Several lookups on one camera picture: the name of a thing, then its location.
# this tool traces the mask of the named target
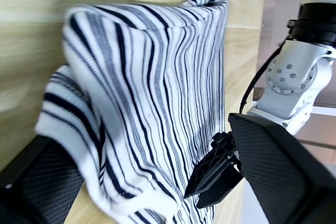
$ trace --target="white and navy striped cloth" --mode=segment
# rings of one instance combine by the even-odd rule
[[[50,78],[36,133],[70,153],[117,222],[213,222],[213,207],[183,195],[224,131],[226,19],[227,0],[68,11],[68,64]]]

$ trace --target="striped fabric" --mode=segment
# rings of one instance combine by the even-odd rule
[[[117,222],[213,222],[213,207],[183,195],[224,131],[226,18],[227,0],[68,11],[68,64],[50,78],[36,133],[70,153]]]

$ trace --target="light wood surface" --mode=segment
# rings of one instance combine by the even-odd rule
[[[185,0],[0,0],[0,170],[34,136],[34,125],[49,76],[65,60],[61,48],[64,11],[77,4],[157,3]],[[256,71],[264,0],[229,0],[225,44],[225,109],[237,112],[240,99]],[[223,203],[217,216],[232,207],[239,213],[243,187]],[[216,223],[239,223],[216,218]],[[82,188],[66,223],[113,223]]]

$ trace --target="black cable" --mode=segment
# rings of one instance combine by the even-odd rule
[[[263,64],[263,66],[258,70],[258,72],[256,73],[256,75],[253,77],[252,81],[250,82],[247,90],[245,91],[245,94],[241,100],[240,103],[240,108],[239,108],[239,112],[240,114],[242,114],[243,112],[243,108],[247,103],[247,98],[250,95],[252,89],[254,88],[254,85],[257,83],[257,81],[259,80],[259,78],[261,77],[261,75],[265,72],[265,70],[267,69],[268,65],[271,63],[271,61],[279,55],[283,45],[285,44],[286,39],[283,41],[283,43],[280,45],[280,47],[275,50],[275,52],[268,58],[268,60]]]

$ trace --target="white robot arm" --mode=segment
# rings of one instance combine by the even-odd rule
[[[299,20],[289,25],[290,35],[266,69],[264,95],[247,114],[280,124],[294,135],[331,80],[336,59],[336,0],[303,0]]]

